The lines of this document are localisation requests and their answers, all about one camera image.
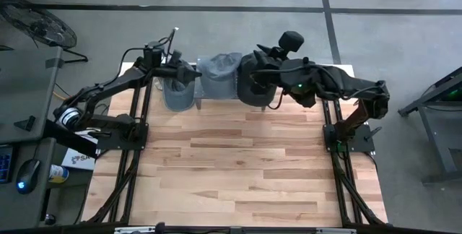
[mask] gray cloth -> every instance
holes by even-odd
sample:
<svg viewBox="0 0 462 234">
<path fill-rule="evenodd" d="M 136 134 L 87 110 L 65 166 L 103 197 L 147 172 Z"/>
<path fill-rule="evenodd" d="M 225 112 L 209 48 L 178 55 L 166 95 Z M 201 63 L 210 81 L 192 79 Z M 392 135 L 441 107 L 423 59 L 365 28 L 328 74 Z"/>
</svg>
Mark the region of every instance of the gray cloth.
<svg viewBox="0 0 462 234">
<path fill-rule="evenodd" d="M 193 67 L 186 61 L 181 60 L 188 68 Z M 176 79 L 163 79 L 163 91 L 165 106 L 171 111 L 186 111 L 194 104 L 194 82 L 184 85 Z"/>
<path fill-rule="evenodd" d="M 237 97 L 247 105 L 265 107 L 274 99 L 276 86 L 271 87 L 264 95 L 256 95 L 250 90 L 251 85 L 254 83 L 250 77 L 250 73 L 256 65 L 257 59 L 253 53 L 249 53 L 242 58 L 240 66 L 237 69 Z"/>
<path fill-rule="evenodd" d="M 236 96 L 236 69 L 241 53 L 218 54 L 211 59 L 197 62 L 202 73 L 201 85 L 208 98 L 225 100 Z"/>
</svg>

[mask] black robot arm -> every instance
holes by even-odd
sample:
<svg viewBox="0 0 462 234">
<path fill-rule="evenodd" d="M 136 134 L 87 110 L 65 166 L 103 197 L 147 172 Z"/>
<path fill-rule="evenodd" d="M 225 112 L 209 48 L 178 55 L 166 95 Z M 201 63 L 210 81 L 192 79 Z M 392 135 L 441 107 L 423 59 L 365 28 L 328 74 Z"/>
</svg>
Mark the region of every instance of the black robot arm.
<svg viewBox="0 0 462 234">
<path fill-rule="evenodd" d="M 53 112 L 56 120 L 71 131 L 104 127 L 131 132 L 136 125 L 132 117 L 127 114 L 117 117 L 95 115 L 97 103 L 124 90 L 145 87 L 153 77 L 172 78 L 186 85 L 201 76 L 201 73 L 181 64 L 181 53 L 178 51 L 173 52 L 168 64 L 162 64 L 164 48 L 160 43 L 145 46 L 142 50 L 143 57 L 138 57 L 134 65 L 123 75 L 108 82 L 82 88 L 76 95 L 63 101 Z M 82 109 L 77 107 L 79 103 L 84 104 Z"/>
<path fill-rule="evenodd" d="M 310 108 L 315 105 L 315 96 L 323 100 L 358 99 L 358 108 L 346 120 L 335 126 L 336 140 L 347 141 L 354 131 L 369 118 L 380 119 L 388 112 L 390 95 L 384 81 L 372 82 L 350 77 L 343 69 L 323 66 L 310 61 L 308 57 L 288 59 L 289 51 L 297 51 L 303 44 L 302 36 L 286 32 L 279 41 L 280 47 L 258 47 L 254 51 L 257 65 L 250 73 L 253 84 L 249 85 L 256 95 L 266 94 L 272 87 L 283 89 L 300 105 Z"/>
</svg>

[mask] black cloth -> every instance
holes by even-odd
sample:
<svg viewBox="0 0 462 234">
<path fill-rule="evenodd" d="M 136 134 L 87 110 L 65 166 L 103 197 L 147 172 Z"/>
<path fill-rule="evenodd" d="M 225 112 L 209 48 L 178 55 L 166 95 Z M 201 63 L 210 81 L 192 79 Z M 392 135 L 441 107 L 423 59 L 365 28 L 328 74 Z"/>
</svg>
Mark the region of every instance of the black cloth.
<svg viewBox="0 0 462 234">
<path fill-rule="evenodd" d="M 237 68 L 237 96 L 240 101 L 247 105 L 265 107 L 274 99 L 276 86 L 272 86 L 264 95 L 256 95 L 250 90 L 251 85 L 254 83 L 250 73 L 256 65 L 257 59 L 253 53 L 249 53 L 241 59 Z"/>
</svg>

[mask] wooden tabletop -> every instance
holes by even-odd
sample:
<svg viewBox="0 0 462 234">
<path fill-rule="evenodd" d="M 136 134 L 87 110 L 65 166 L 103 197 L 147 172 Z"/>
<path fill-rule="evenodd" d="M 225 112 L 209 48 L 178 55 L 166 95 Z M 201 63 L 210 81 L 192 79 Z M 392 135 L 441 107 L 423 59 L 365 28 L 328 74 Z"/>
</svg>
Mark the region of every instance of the wooden tabletop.
<svg viewBox="0 0 462 234">
<path fill-rule="evenodd" d="M 342 67 L 352 73 L 351 66 Z M 114 96 L 109 115 L 128 113 L 132 94 Z M 352 102 L 341 108 L 345 118 L 355 109 Z M 131 225 L 341 226 L 320 100 L 303 108 L 284 96 L 280 109 L 263 112 L 239 100 L 202 100 L 201 110 L 175 113 L 153 88 L 148 123 Z M 114 189 L 120 156 L 113 150 L 97 160 L 82 220 Z M 358 192 L 386 221 L 374 164 L 361 153 L 352 154 L 352 164 Z M 345 197 L 353 219 L 351 199 Z"/>
</svg>

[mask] cable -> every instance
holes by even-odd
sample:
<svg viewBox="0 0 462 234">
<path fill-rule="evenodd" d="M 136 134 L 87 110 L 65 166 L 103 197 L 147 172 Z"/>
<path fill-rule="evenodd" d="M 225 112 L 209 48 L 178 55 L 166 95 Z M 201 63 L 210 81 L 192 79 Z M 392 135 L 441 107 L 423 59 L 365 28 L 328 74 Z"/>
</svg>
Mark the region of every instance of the cable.
<svg viewBox="0 0 462 234">
<path fill-rule="evenodd" d="M 29 34 L 29 37 L 32 39 L 32 41 L 34 42 L 35 47 L 37 47 L 37 49 L 38 49 L 38 44 L 37 44 L 37 42 L 35 42 L 35 39 L 34 39 L 35 35 L 31 35 L 29 31 L 27 31 L 27 33 Z"/>
<path fill-rule="evenodd" d="M 59 94 L 58 94 L 58 93 L 56 93 L 56 92 L 53 92 L 53 95 L 55 95 L 55 96 L 56 96 L 58 99 L 60 99 L 60 100 L 66 100 L 66 98 L 65 98 L 65 97 L 63 97 L 63 96 L 59 95 Z"/>
<path fill-rule="evenodd" d="M 82 204 L 80 205 L 79 213 L 77 214 L 77 218 L 75 219 L 73 225 L 77 224 L 77 222 L 79 221 L 80 216 L 82 215 L 82 211 L 84 210 L 85 202 L 87 201 L 88 189 L 89 189 L 89 186 L 87 186 L 87 188 L 85 189 L 84 198 L 83 198 Z"/>
<path fill-rule="evenodd" d="M 172 46 L 173 37 L 175 36 L 175 31 L 176 31 L 176 28 L 173 28 L 173 30 L 170 33 L 170 36 L 169 36 L 169 38 L 167 40 L 167 41 L 170 41 L 170 43 L 168 44 L 168 47 L 167 47 L 167 55 L 165 57 L 167 60 L 168 60 L 168 55 L 170 54 L 170 47 Z"/>
<path fill-rule="evenodd" d="M 68 95 L 69 97 L 71 97 L 71 95 L 69 93 L 67 93 L 65 90 L 63 90 L 63 88 L 61 86 L 59 86 L 58 83 L 55 83 L 55 85 L 62 91 L 64 92 L 64 94 Z"/>
<path fill-rule="evenodd" d="M 331 79 L 331 81 L 335 84 L 335 87 L 337 88 L 337 91 L 340 93 L 340 95 L 343 95 L 343 93 L 341 92 L 340 90 L 340 85 L 339 83 L 335 80 L 334 76 L 332 75 L 332 73 L 330 73 L 328 70 L 326 70 L 326 68 L 322 67 L 321 65 L 311 65 L 311 66 L 314 66 L 315 68 L 318 68 L 319 70 L 321 70 L 322 72 L 324 72 L 324 74 L 327 75 L 327 77 L 329 77 L 329 79 Z"/>
<path fill-rule="evenodd" d="M 377 163 L 374 159 L 374 157 L 369 153 L 369 152 L 364 152 L 365 155 L 367 155 L 368 157 L 370 157 L 370 159 L 374 162 L 374 165 L 375 165 L 375 172 L 378 173 L 378 166 L 377 166 Z"/>
<path fill-rule="evenodd" d="M 423 95 L 425 95 L 425 93 L 427 93 L 433 86 L 435 86 L 434 84 L 431 84 L 425 91 L 424 93 L 422 93 L 420 95 L 420 97 L 422 97 Z M 432 108 L 428 105 L 425 106 L 426 108 L 429 108 L 431 110 L 434 110 L 434 111 L 445 111 L 445 112 L 462 112 L 462 109 L 458 109 L 458 110 L 445 110 L 445 109 L 440 109 L 440 108 Z"/>
<path fill-rule="evenodd" d="M 103 109 L 103 111 L 101 111 L 101 115 L 104 114 L 104 112 L 105 112 L 107 109 L 109 109 L 109 106 L 108 106 L 108 105 L 106 105 L 106 108 Z"/>
<path fill-rule="evenodd" d="M 34 159 L 34 158 L 35 158 L 35 154 L 37 154 L 37 149 L 38 149 L 38 146 L 40 145 L 40 143 L 41 143 L 41 142 L 42 142 L 42 141 L 41 141 L 41 140 L 39 140 L 39 141 L 38 141 L 38 143 L 37 143 L 37 145 L 35 146 L 35 149 L 34 149 L 34 155 L 32 156 L 32 159 Z"/>
<path fill-rule="evenodd" d="M 123 60 L 125 59 L 125 56 L 127 55 L 127 53 L 129 53 L 130 51 L 135 51 L 135 50 L 144 50 L 144 48 L 130 48 L 128 50 L 125 51 L 125 53 L 123 53 L 122 55 L 122 59 L 121 59 L 121 62 L 120 64 L 118 65 L 118 70 L 117 70 L 117 74 L 114 76 L 114 78 L 112 78 L 110 81 L 107 81 L 104 83 L 103 86 L 106 86 L 106 85 L 109 85 L 111 83 L 113 83 L 117 78 L 118 78 L 118 75 L 121 73 L 122 71 L 122 64 L 123 64 Z"/>
<path fill-rule="evenodd" d="M 285 70 L 262 69 L 258 71 L 252 71 L 250 74 L 281 74 L 281 73 L 299 71 L 304 68 L 305 68 L 304 66 L 300 66 L 300 67 L 295 67 L 292 69 L 285 69 Z"/>
<path fill-rule="evenodd" d="M 380 89 L 381 87 L 380 86 L 371 86 L 371 87 L 366 87 L 364 89 L 361 89 L 361 90 L 358 90 L 356 91 L 355 93 L 351 94 L 349 97 L 344 97 L 342 96 L 342 100 L 350 100 L 352 98 L 354 98 L 354 96 L 360 94 L 361 92 L 365 92 L 365 91 L 368 91 L 368 90 L 374 90 L 374 89 Z"/>
<path fill-rule="evenodd" d="M 277 103 L 277 106 L 276 106 L 275 108 L 272 108 L 270 105 L 267 105 L 268 108 L 270 108 L 270 109 L 272 109 L 273 111 L 275 111 L 276 109 L 278 109 L 279 107 L 281 107 L 282 96 L 284 96 L 284 91 L 281 92 L 281 96 L 279 97 L 279 102 Z"/>
</svg>

